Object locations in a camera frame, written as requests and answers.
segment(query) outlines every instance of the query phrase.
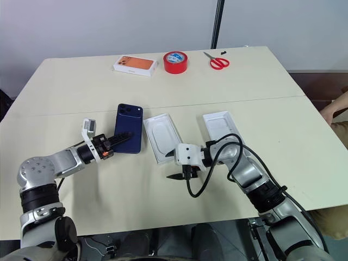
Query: white plastic tray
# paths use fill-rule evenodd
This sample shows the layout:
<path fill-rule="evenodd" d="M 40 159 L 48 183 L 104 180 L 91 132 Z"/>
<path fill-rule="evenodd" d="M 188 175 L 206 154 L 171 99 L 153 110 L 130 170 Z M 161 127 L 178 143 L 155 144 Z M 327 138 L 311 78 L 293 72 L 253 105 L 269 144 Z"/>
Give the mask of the white plastic tray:
<path fill-rule="evenodd" d="M 161 114 L 145 119 L 144 126 L 157 163 L 171 161 L 174 157 L 166 157 L 165 155 L 182 141 L 169 114 Z"/>
<path fill-rule="evenodd" d="M 235 133 L 241 137 L 242 142 L 245 144 L 228 111 L 204 114 L 203 119 L 206 123 L 206 127 L 211 140 L 218 140 L 226 134 Z M 244 150 L 244 153 L 246 156 L 250 155 L 250 153 L 246 150 Z"/>

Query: smartphone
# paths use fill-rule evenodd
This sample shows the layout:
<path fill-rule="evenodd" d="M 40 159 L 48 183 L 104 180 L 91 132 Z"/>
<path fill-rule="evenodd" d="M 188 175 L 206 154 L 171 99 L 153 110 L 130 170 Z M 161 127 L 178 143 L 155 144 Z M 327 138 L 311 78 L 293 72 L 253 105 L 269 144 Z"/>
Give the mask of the smartphone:
<path fill-rule="evenodd" d="M 123 56 L 119 61 L 119 65 L 138 68 L 138 69 L 144 69 L 144 70 L 150 69 L 153 63 L 154 61 L 151 61 L 151 60 L 137 58 L 137 57 L 129 57 L 129 56 Z"/>
<path fill-rule="evenodd" d="M 142 107 L 120 103 L 117 108 L 115 135 L 132 132 L 133 136 L 113 147 L 114 152 L 137 154 L 141 150 Z"/>

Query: red scissors handle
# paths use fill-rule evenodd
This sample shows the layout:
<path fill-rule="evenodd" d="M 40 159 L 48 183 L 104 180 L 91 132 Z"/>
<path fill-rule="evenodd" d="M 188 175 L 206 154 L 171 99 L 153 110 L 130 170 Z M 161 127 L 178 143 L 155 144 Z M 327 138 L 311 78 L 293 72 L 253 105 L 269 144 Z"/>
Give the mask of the red scissors handle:
<path fill-rule="evenodd" d="M 229 65 L 229 61 L 224 58 L 214 58 L 210 60 L 210 66 L 213 69 L 221 70 Z"/>

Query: black pole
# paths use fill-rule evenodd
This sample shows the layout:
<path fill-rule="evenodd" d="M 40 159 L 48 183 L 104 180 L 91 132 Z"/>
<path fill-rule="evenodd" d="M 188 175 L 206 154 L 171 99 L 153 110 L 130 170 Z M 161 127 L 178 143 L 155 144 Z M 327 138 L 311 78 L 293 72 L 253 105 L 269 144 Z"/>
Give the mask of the black pole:
<path fill-rule="evenodd" d="M 210 49 L 216 49 L 216 44 L 219 38 L 220 24 L 221 24 L 222 11 L 223 11 L 224 5 L 225 5 L 225 0 L 217 0 L 212 45 L 210 46 Z"/>

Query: black cable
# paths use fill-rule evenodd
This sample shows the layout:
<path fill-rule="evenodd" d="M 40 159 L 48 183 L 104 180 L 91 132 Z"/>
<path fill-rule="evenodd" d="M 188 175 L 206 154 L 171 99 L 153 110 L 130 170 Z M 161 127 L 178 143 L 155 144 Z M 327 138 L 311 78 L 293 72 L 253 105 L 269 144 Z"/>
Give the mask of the black cable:
<path fill-rule="evenodd" d="M 72 145 L 72 147 L 77 147 L 78 145 L 81 145 L 82 143 L 84 143 L 85 141 L 80 141 L 79 143 L 75 144 L 75 145 Z"/>
<path fill-rule="evenodd" d="M 58 185 L 58 187 L 57 187 L 57 191 L 59 191 L 59 189 L 60 189 L 60 187 L 61 187 L 61 185 L 62 185 L 62 183 L 63 183 L 64 180 L 65 180 L 65 178 L 62 178 L 62 179 L 60 180 L 59 185 Z"/>
<path fill-rule="evenodd" d="M 221 139 L 217 140 L 216 143 L 218 143 L 219 141 L 221 141 L 222 139 L 224 139 L 224 138 L 226 138 L 226 137 L 228 137 L 228 136 L 234 136 L 234 137 L 236 137 L 236 138 L 238 139 L 238 141 L 239 141 L 239 143 L 237 143 L 237 144 L 239 144 L 239 146 L 240 146 L 239 155 L 238 155 L 237 161 L 236 161 L 235 164 L 233 165 L 233 169 L 235 169 L 235 168 L 237 167 L 237 165 L 239 164 L 240 159 L 241 159 L 241 156 L 242 156 L 242 153 L 243 153 L 243 147 L 241 146 L 243 143 L 242 143 L 241 138 L 240 138 L 237 134 L 234 134 L 234 133 L 227 134 L 227 135 L 223 136 Z M 203 183 L 201 189 L 200 189 L 196 194 L 194 194 L 194 193 L 192 192 L 192 190 L 191 190 L 190 178 L 189 178 L 189 177 L 186 177 L 187 190 L 189 191 L 189 194 L 191 195 L 191 197 L 194 197 L 194 198 L 195 198 L 195 197 L 199 197 L 199 196 L 203 193 L 203 191 L 206 189 L 206 187 L 207 187 L 207 185 L 208 185 L 208 182 L 209 182 L 209 180 L 210 180 L 210 177 L 212 176 L 214 167 L 215 167 L 216 163 L 218 162 L 217 159 L 218 159 L 218 157 L 219 157 L 221 151 L 222 151 L 226 146 L 231 145 L 231 144 L 235 144 L 235 143 L 236 143 L 236 142 L 232 142 L 232 141 L 231 141 L 231 142 L 227 142 L 227 143 L 223 144 L 223 145 L 219 148 L 218 152 L 217 152 L 216 155 L 215 155 L 215 158 L 214 158 L 214 160 L 213 160 L 213 163 L 212 163 L 212 165 L 211 165 L 211 167 L 210 167 L 210 170 L 209 170 L 209 172 L 208 172 L 207 178 L 206 178 L 206 180 L 204 181 L 204 183 Z"/>
<path fill-rule="evenodd" d="M 90 238 L 91 240 L 93 240 L 94 242 L 96 242 L 96 243 L 99 243 L 99 244 L 101 244 L 101 245 L 103 245 L 103 246 L 105 246 L 105 247 L 107 247 L 107 245 L 106 244 L 104 244 L 104 243 L 102 243 L 102 242 L 100 242 L 100 241 L 98 241 L 98 240 L 95 240 L 94 238 Z"/>
<path fill-rule="evenodd" d="M 303 206 L 301 206 L 297 200 L 295 200 L 289 193 L 287 193 L 282 186 L 280 186 L 280 184 L 278 183 L 278 181 L 276 181 L 276 179 L 274 178 L 274 176 L 272 175 L 271 171 L 268 169 L 268 167 L 266 166 L 266 164 L 263 162 L 263 160 L 260 158 L 260 156 L 253 151 L 251 148 L 249 148 L 248 146 L 243 144 L 243 148 L 245 148 L 247 151 L 249 151 L 251 154 L 253 154 L 255 156 L 255 158 L 257 158 L 257 160 L 261 163 L 262 167 L 265 169 L 265 171 L 267 172 L 268 176 L 270 177 L 270 179 L 273 181 L 273 183 L 275 184 L 275 186 L 277 186 L 279 189 L 282 190 L 282 192 L 286 195 L 286 197 L 288 197 L 302 212 L 302 215 L 304 216 L 304 218 L 306 218 L 306 220 L 314 227 L 315 231 L 317 232 L 322 245 L 324 247 L 325 252 L 329 253 L 326 242 L 324 240 L 324 237 L 322 236 L 321 231 L 319 230 L 319 227 L 317 226 L 317 224 L 315 223 L 315 221 L 313 220 L 313 218 L 311 217 L 310 213 L 308 213 Z"/>
<path fill-rule="evenodd" d="M 219 157 L 221 151 L 222 151 L 226 146 L 231 145 L 231 144 L 233 144 L 233 142 L 225 143 L 225 144 L 223 144 L 223 145 L 221 146 L 221 148 L 218 150 L 218 152 L 216 153 L 216 156 L 215 156 L 215 158 L 214 158 L 214 160 L 213 160 L 212 166 L 210 167 L 210 170 L 209 170 L 209 172 L 208 172 L 207 178 L 206 178 L 206 180 L 204 181 L 204 183 L 203 183 L 201 189 L 200 189 L 196 194 L 194 194 L 194 193 L 192 192 L 192 190 L 191 190 L 190 179 L 189 179 L 189 177 L 186 177 L 186 185 L 187 185 L 187 189 L 189 190 L 189 194 L 191 195 L 191 197 L 199 197 L 199 196 L 203 193 L 203 191 L 206 189 L 206 186 L 208 185 L 208 182 L 209 182 L 210 177 L 211 177 L 211 175 L 212 175 L 212 173 L 213 173 L 214 167 L 215 167 L 215 165 L 216 165 L 216 162 L 218 161 L 217 159 L 218 159 L 218 157 Z"/>

